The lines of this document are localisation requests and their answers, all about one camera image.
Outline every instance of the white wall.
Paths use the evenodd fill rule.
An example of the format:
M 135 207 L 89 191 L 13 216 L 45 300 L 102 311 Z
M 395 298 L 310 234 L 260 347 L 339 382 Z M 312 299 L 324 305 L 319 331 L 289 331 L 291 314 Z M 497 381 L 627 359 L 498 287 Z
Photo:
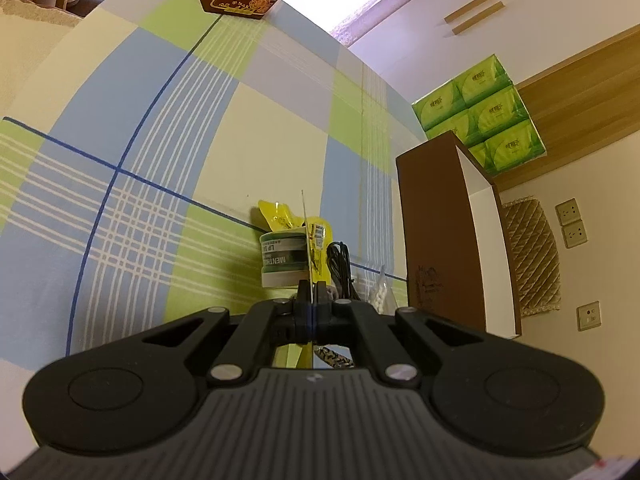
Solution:
M 36 447 L 22 414 L 22 392 L 33 372 L 0 359 L 0 471 L 17 466 Z
M 574 359 L 600 379 L 602 455 L 640 454 L 640 132 L 501 194 L 540 200 L 560 254 L 562 307 L 522 320 L 519 341 Z M 589 241 L 565 249 L 554 207 L 575 197 Z M 578 332 L 576 307 L 600 301 L 602 326 Z
M 516 337 L 513 289 L 494 189 L 459 149 L 458 158 L 476 227 L 484 289 L 485 330 L 489 334 L 511 339 Z
M 444 17 L 469 1 L 412 0 L 350 50 L 413 102 L 491 54 L 518 83 L 640 22 L 640 0 L 502 0 L 454 36 Z

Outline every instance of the metal screw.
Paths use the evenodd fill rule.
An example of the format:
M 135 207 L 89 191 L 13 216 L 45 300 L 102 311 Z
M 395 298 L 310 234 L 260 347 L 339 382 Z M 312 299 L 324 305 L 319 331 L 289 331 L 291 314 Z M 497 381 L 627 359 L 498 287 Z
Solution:
M 291 314 L 293 312 L 293 302 L 288 298 L 276 298 L 273 300 L 276 304 L 276 314 L 283 316 L 285 314 Z
M 233 381 L 242 376 L 242 368 L 237 365 L 218 365 L 210 373 L 211 377 L 219 381 Z
M 396 381 L 410 381 L 418 374 L 418 370 L 411 365 L 397 364 L 387 367 L 385 374 Z

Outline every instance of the wall outlet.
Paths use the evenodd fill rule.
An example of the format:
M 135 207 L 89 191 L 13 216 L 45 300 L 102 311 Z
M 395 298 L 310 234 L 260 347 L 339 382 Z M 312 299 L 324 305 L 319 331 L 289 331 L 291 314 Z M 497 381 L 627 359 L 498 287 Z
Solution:
M 567 249 L 585 243 L 587 241 L 587 233 L 584 230 L 582 220 L 565 225 L 562 228 L 562 238 L 564 238 L 564 245 Z
M 575 198 L 562 202 L 556 206 L 556 212 L 558 213 L 558 220 L 561 226 L 569 225 L 580 219 L 580 210 L 578 209 L 578 203 Z
M 602 324 L 599 301 L 579 306 L 575 311 L 578 315 L 578 330 L 580 332 L 590 328 L 596 328 Z

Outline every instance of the quilted cloth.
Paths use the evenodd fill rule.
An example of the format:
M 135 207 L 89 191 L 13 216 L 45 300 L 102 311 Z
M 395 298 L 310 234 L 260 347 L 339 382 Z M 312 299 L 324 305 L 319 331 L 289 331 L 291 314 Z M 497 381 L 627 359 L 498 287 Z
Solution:
M 394 159 L 410 105 L 280 1 L 106 0 L 0 121 L 0 360 L 26 370 L 260 286 L 260 199 L 327 219 L 362 294 L 406 304 Z
M 540 202 L 527 197 L 503 205 L 523 317 L 560 309 L 560 261 Z

